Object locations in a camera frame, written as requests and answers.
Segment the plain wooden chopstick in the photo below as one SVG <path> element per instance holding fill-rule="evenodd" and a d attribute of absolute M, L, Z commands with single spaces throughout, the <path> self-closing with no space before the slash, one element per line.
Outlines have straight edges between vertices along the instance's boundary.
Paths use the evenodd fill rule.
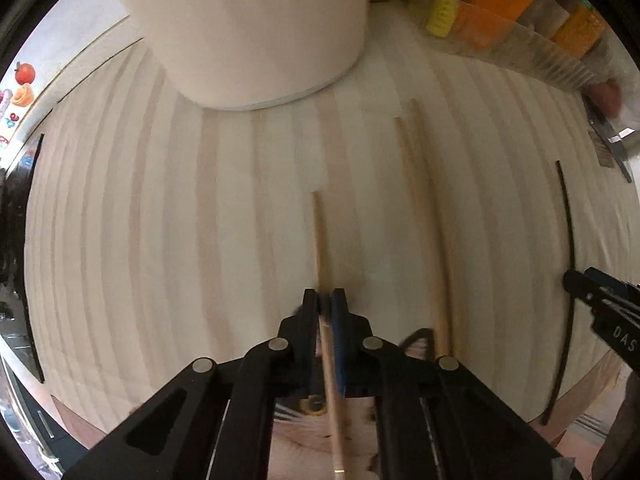
<path fill-rule="evenodd" d="M 423 209 L 426 214 L 427 238 L 432 242 L 437 255 L 440 298 L 436 313 L 436 344 L 440 354 L 454 354 L 454 293 L 452 292 L 450 252 L 445 226 L 447 211 L 444 193 L 438 183 L 432 140 L 427 132 L 427 121 L 423 108 L 417 99 L 411 99 L 410 108 L 410 148 L 413 165 L 416 167 Z"/>
<path fill-rule="evenodd" d="M 404 164 L 406 179 L 408 182 L 410 204 L 414 218 L 416 219 L 416 226 L 419 231 L 419 240 L 422 247 L 422 254 L 424 255 L 426 265 L 426 277 L 428 281 L 428 290 L 430 291 L 431 298 L 427 300 L 427 305 L 431 309 L 433 328 L 435 332 L 435 350 L 438 356 L 443 356 L 438 352 L 436 344 L 436 313 L 438 307 L 438 300 L 440 298 L 440 283 L 439 272 L 437 269 L 437 255 L 433 252 L 433 244 L 427 238 L 427 223 L 426 214 L 423 209 L 424 203 L 421 198 L 423 197 L 420 187 L 420 181 L 418 180 L 418 174 L 416 173 L 416 167 L 413 165 L 413 157 L 410 148 L 410 126 L 405 119 L 396 117 L 394 119 L 395 130 L 397 139 L 400 146 L 402 163 Z"/>

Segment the wooden chopstick with gold band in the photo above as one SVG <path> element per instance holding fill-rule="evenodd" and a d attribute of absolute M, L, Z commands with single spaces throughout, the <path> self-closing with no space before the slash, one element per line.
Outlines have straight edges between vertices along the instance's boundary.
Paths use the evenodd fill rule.
<path fill-rule="evenodd" d="M 317 292 L 320 299 L 319 337 L 323 366 L 326 409 L 329 416 L 332 463 L 335 479 L 346 478 L 344 441 L 342 438 L 341 399 L 337 392 L 333 332 L 331 326 L 330 293 L 331 265 L 326 234 L 326 215 L 319 191 L 311 193 L 312 234 L 314 234 L 314 268 L 316 269 Z"/>

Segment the cat print cloth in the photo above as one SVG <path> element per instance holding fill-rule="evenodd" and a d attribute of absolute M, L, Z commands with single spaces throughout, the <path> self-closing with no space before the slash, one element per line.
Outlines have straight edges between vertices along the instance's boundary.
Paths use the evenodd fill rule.
<path fill-rule="evenodd" d="M 343 402 L 341 434 L 349 479 L 377 479 L 378 437 L 372 398 Z M 279 399 L 274 410 L 269 457 L 270 479 L 332 479 L 332 430 L 326 399 L 294 396 Z"/>

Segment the brown paper label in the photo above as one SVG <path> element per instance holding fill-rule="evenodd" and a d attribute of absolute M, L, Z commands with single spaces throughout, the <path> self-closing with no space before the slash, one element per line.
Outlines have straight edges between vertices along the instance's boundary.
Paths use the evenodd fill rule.
<path fill-rule="evenodd" d="M 605 168 L 614 168 L 615 160 L 608 148 L 608 144 L 606 144 L 594 130 L 589 130 L 588 133 L 593 143 L 599 165 Z"/>

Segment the striped beige table mat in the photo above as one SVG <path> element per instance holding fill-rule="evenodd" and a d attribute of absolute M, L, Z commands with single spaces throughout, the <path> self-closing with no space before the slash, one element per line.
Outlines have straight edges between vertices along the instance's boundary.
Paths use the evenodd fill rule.
<path fill-rule="evenodd" d="M 355 67 L 305 99 L 204 110 L 135 44 L 52 110 L 25 244 L 52 396 L 110 431 L 191 360 L 273 336 L 314 284 L 314 191 L 349 307 L 393 342 L 433 327 L 394 123 L 411 99 L 444 193 L 454 355 L 537 417 L 568 258 L 638 280 L 636 188 L 599 165 L 578 94 L 436 50 L 393 3 L 372 8 Z"/>

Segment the red round object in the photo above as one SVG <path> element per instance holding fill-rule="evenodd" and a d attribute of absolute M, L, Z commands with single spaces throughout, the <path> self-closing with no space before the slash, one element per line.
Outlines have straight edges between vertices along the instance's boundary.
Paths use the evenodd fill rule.
<path fill-rule="evenodd" d="M 590 84 L 584 90 L 586 96 L 607 118 L 617 118 L 623 105 L 622 90 L 614 78 Z"/>

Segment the orange packet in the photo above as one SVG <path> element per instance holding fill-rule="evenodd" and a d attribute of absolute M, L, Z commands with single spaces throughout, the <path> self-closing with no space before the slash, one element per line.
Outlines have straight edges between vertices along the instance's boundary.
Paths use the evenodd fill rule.
<path fill-rule="evenodd" d="M 470 48 L 494 46 L 534 0 L 461 0 L 454 33 Z"/>

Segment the white ceramic utensil holder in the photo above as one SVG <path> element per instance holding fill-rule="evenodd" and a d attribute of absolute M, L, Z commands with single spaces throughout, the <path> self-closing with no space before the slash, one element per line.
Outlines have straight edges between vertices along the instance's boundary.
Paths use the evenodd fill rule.
<path fill-rule="evenodd" d="M 314 93 L 358 60 L 369 0 L 122 0 L 187 99 L 254 110 Z"/>

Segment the fruit sticker sheet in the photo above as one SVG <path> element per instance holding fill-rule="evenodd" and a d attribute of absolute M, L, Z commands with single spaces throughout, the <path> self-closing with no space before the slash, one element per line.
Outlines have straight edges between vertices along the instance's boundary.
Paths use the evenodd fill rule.
<path fill-rule="evenodd" d="M 16 62 L 14 68 L 15 84 L 1 90 L 1 147 L 12 140 L 22 117 L 35 101 L 32 84 L 36 71 L 32 64 Z"/>

